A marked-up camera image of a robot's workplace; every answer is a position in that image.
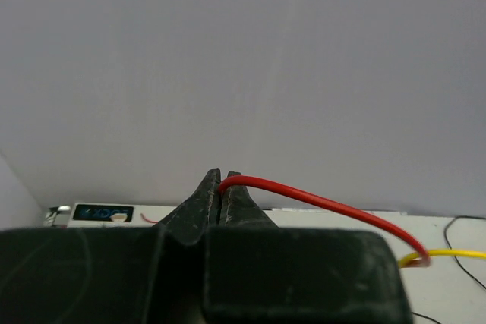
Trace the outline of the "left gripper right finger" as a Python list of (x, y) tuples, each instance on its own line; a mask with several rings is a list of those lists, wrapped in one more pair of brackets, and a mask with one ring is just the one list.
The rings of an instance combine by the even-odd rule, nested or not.
[(411, 323), (399, 268), (377, 233), (251, 225), (247, 178), (224, 180), (227, 210), (204, 235), (201, 306), (208, 323)]

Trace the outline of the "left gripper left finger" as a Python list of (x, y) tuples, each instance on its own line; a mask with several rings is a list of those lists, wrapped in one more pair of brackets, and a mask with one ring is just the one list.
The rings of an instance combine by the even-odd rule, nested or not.
[(202, 323), (203, 237), (216, 222), (219, 170), (142, 228), (1, 233), (3, 323)]

